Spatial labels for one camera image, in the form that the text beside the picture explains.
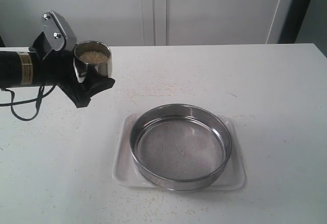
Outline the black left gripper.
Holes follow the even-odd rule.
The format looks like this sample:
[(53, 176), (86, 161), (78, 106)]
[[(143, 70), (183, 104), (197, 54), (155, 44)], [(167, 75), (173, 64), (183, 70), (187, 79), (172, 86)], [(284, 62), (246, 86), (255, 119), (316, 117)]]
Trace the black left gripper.
[(56, 50), (42, 32), (29, 47), (33, 64), (29, 87), (57, 85), (77, 108), (85, 108), (91, 97), (114, 86), (115, 79), (100, 74), (95, 68), (78, 72), (81, 83), (77, 81), (73, 68), (73, 52), (77, 43), (74, 33), (62, 34), (57, 39), (51, 33), (50, 39), (64, 46)]

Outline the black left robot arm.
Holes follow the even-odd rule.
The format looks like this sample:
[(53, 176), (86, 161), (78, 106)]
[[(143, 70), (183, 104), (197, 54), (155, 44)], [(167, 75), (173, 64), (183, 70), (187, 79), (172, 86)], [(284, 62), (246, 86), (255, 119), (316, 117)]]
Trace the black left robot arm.
[(87, 107), (92, 96), (112, 88), (115, 80), (90, 68), (80, 83), (74, 68), (76, 43), (75, 36), (56, 39), (41, 33), (27, 52), (1, 51), (1, 89), (57, 86), (77, 108)]

